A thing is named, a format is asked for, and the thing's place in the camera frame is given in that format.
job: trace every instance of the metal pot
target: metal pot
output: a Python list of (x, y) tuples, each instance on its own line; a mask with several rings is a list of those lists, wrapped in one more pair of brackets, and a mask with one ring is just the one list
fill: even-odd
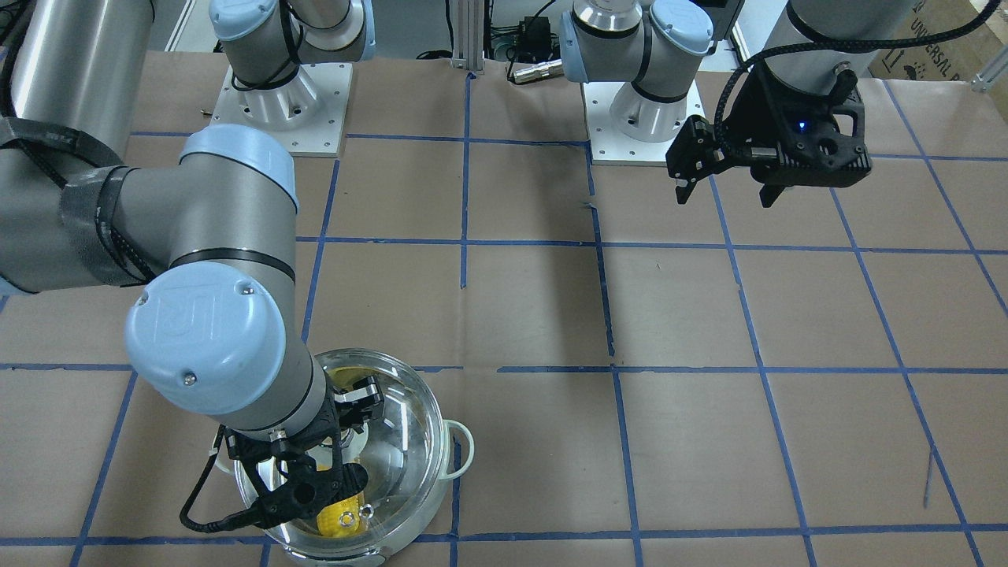
[[(340, 440), (344, 460), (364, 465), (370, 479), (358, 500), (327, 508), (326, 518), (288, 522), (266, 534), (299, 565), (375, 567), (416, 539), (433, 519), (452, 480), (472, 464), (473, 436), (459, 422), (442, 419), (437, 401), (416, 371), (387, 354), (341, 349), (317, 358), (337, 386), (358, 379), (361, 372), (378, 377), (384, 415), (369, 422), (362, 434), (351, 431)], [(469, 442), (466, 461), (454, 472), (449, 472), (451, 430)], [(331, 464), (326, 461), (329, 450), (309, 454), (320, 466)], [(271, 489), (283, 482), (272, 459), (259, 463), (258, 470)], [(235, 477), (250, 505), (255, 488), (242, 467), (235, 467)]]

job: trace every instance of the blue joint cover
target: blue joint cover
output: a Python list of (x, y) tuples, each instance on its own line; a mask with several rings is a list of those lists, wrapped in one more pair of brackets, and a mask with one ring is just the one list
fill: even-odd
[(651, 21), (658, 33), (688, 53), (704, 56), (711, 47), (711, 16), (689, 0), (655, 0)]
[(190, 136), (178, 160), (191, 153), (210, 153), (248, 165), (280, 186), (299, 208), (294, 191), (294, 158), (266, 132), (242, 124), (212, 124)]
[(563, 76), (573, 83), (588, 83), (585, 60), (581, 56), (581, 44), (575, 31), (571, 11), (560, 16), (560, 60), (563, 62)]
[(368, 61), (375, 56), (377, 38), (375, 37), (375, 11), (371, 0), (364, 0), (364, 52), (360, 61)]
[(0, 297), (3, 296), (30, 296), (28, 292), (18, 288), (17, 286), (11, 284), (4, 279), (3, 275), (0, 275)]
[(276, 378), (286, 350), (280, 310), (265, 288), (215, 261), (173, 267), (144, 289), (126, 318), (137, 372), (183, 410), (241, 410)]
[(221, 41), (234, 41), (252, 33), (276, 11), (278, 0), (212, 0), (210, 21)]

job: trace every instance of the white mounting plate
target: white mounting plate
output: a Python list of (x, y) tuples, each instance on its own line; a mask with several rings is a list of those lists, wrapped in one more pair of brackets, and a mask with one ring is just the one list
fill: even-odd
[(268, 133), (283, 144), (291, 155), (307, 157), (339, 157), (343, 143), (343, 127), (350, 101), (350, 83), (354, 76), (349, 63), (320, 63), (301, 66), (319, 88), (323, 106), (304, 123), (291, 130), (270, 129), (246, 117), (239, 103), (239, 93), (231, 88), (231, 68), (224, 77), (221, 94), (214, 106), (214, 122), (244, 124)]
[[(665, 166), (665, 152), (675, 139), (663, 142), (642, 142), (621, 132), (609, 115), (609, 107), (623, 83), (585, 83), (585, 118), (592, 140), (592, 162), (599, 165), (660, 165)], [(686, 94), (689, 114), (704, 114), (697, 83)]]

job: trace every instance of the white handle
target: white handle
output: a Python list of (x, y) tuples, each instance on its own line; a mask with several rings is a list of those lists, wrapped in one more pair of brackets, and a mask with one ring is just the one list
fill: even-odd
[(461, 423), (455, 420), (444, 420), (442, 423), (445, 425), (445, 444), (448, 447), (450, 447), (449, 449), (450, 455), (454, 450), (451, 448), (455, 446), (454, 443), (451, 443), (452, 434), (450, 432), (453, 429), (461, 432), (462, 435), (466, 437), (466, 441), (469, 442), (469, 455), (466, 456), (466, 462), (462, 463), (462, 466), (459, 467), (459, 469), (456, 470), (455, 472), (449, 472), (448, 468), (452, 466), (452, 460), (453, 460), (450, 458), (448, 462), (445, 464), (445, 470), (443, 470), (440, 475), (437, 477), (439, 480), (455, 480), (456, 478), (459, 478), (460, 476), (465, 474), (466, 471), (469, 470), (469, 466), (473, 464), (473, 456), (476, 454), (476, 442), (473, 441), (473, 434), (472, 432), (469, 431), (469, 428), (462, 425)]

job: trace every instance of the cardboard box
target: cardboard box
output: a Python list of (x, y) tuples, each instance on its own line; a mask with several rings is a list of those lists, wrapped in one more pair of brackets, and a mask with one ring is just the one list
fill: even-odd
[[(959, 27), (987, 5), (987, 0), (920, 0), (894, 37), (920, 37)], [(985, 65), (1008, 44), (1008, 0), (973, 33), (947, 41), (879, 51), (869, 71), (881, 79), (970, 82)], [(989, 92), (1001, 116), (1008, 120), (1008, 77), (1002, 77)]]

